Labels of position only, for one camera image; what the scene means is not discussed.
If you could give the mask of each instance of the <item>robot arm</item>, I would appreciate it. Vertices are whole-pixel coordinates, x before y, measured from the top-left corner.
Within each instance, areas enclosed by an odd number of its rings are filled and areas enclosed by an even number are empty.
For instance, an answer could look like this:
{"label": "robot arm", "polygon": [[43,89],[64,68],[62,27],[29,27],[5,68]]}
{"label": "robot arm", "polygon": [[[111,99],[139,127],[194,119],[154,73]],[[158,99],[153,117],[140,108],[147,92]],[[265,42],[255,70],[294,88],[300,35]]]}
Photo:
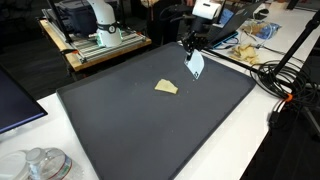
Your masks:
{"label": "robot arm", "polygon": [[122,42],[120,29],[114,17],[112,7],[104,0],[87,0],[92,6],[97,18],[97,35],[99,46],[113,47]]}
{"label": "robot arm", "polygon": [[182,39],[182,44],[187,52],[187,60],[190,60],[193,51],[201,51],[212,40],[212,21],[220,15],[221,4],[214,0],[197,0],[192,14],[196,16],[190,32]]}

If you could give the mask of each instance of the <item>monitor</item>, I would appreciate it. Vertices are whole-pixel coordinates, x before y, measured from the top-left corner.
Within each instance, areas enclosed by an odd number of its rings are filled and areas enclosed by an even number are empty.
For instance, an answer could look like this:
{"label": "monitor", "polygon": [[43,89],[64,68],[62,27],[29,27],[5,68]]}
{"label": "monitor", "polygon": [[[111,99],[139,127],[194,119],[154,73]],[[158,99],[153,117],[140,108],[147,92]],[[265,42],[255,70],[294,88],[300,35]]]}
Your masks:
{"label": "monitor", "polygon": [[47,114],[0,65],[0,134]]}

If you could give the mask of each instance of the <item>desk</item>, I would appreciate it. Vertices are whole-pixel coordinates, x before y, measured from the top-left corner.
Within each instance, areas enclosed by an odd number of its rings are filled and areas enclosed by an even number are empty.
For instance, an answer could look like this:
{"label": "desk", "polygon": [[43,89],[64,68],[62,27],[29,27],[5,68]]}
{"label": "desk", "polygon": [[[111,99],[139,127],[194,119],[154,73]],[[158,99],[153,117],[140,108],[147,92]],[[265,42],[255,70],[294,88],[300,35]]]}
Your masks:
{"label": "desk", "polygon": [[[55,31],[55,29],[53,29],[53,27],[49,24],[49,22],[47,20],[40,20],[40,25],[41,25],[42,29],[50,36],[50,38],[53,40],[53,42],[57,45],[57,47],[59,48],[60,51],[70,48],[68,46],[68,44],[66,42],[64,42],[64,40],[58,35],[58,33]],[[104,55],[104,56],[102,56],[96,60],[93,60],[93,61],[81,63],[79,58],[76,55],[71,54],[71,53],[66,55],[66,60],[71,65],[72,69],[77,72],[77,71],[89,68],[93,65],[110,60],[112,58],[118,57],[120,55],[126,54],[128,52],[145,47],[150,44],[151,44],[151,39],[146,38],[145,41],[141,41],[140,43],[137,43],[137,44],[134,44],[131,46],[127,46],[126,48],[123,48],[121,50],[108,53],[107,55]]]}
{"label": "desk", "polygon": [[[269,9],[270,13],[265,21],[274,22],[282,26],[277,34],[272,37],[270,40],[265,42],[265,46],[271,49],[275,49],[277,51],[287,52],[291,45],[296,41],[296,39],[300,36],[300,34],[305,29],[305,25],[312,19],[314,12],[304,11],[294,9],[283,10],[278,8],[273,8],[272,5]],[[252,44],[260,44],[264,40],[260,38],[256,38],[258,42],[255,42],[250,37],[247,37],[245,33],[239,32],[239,36],[242,34],[243,44],[252,43]],[[320,28],[314,30],[307,40],[301,45],[299,50],[294,54],[294,57],[299,58],[305,61],[311,52],[314,44],[318,40],[320,35]],[[215,52],[223,54],[225,56],[229,56],[231,50],[215,50]],[[259,62],[264,63],[270,60],[281,60],[282,55],[277,53],[270,52],[266,49],[256,50],[256,53],[259,55]],[[297,60],[291,59],[290,62],[295,63],[296,65],[302,67],[302,64]]]}
{"label": "desk", "polygon": [[[293,10],[290,13],[294,15],[295,12],[301,13],[299,10]],[[296,28],[303,29],[302,26],[304,24],[296,24]],[[289,37],[290,40],[288,39],[286,45],[287,49],[300,32],[292,32],[291,34],[297,35]],[[316,39],[314,41],[307,40],[310,45],[304,46],[305,51],[300,53],[306,54],[300,54],[300,58],[308,56],[315,41]],[[269,57],[266,57],[266,59],[270,59],[274,54],[269,52],[266,53],[266,56]],[[211,58],[240,72],[249,74],[247,70],[230,62]],[[278,101],[277,98],[268,95],[261,88],[255,87],[199,149],[176,179],[239,179],[267,134],[268,115]],[[97,179],[57,95],[53,94],[41,99],[39,103],[47,110],[49,115],[0,135],[0,156],[21,149],[57,147],[65,151],[83,167],[85,180]]]}

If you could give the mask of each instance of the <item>plastic bag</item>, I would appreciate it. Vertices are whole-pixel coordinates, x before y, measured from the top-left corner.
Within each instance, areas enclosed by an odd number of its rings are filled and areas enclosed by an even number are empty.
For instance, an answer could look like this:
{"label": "plastic bag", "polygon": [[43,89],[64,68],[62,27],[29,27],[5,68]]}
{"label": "plastic bag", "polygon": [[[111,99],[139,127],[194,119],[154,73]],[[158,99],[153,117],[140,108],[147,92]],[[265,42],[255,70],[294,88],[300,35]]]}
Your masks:
{"label": "plastic bag", "polygon": [[270,39],[276,35],[280,25],[265,21],[251,21],[242,26],[242,30],[261,39]]}

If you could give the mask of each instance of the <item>gray tray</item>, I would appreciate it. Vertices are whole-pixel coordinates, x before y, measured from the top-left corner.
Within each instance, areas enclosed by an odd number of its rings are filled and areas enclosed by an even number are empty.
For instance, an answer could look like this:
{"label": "gray tray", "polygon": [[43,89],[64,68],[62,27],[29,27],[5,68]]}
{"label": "gray tray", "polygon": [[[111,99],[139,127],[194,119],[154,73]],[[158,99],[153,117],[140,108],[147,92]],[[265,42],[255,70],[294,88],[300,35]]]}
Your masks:
{"label": "gray tray", "polygon": [[[185,55],[171,43],[57,90],[99,178],[174,178],[255,85],[207,58],[195,80]],[[176,95],[154,90],[162,78]]]}

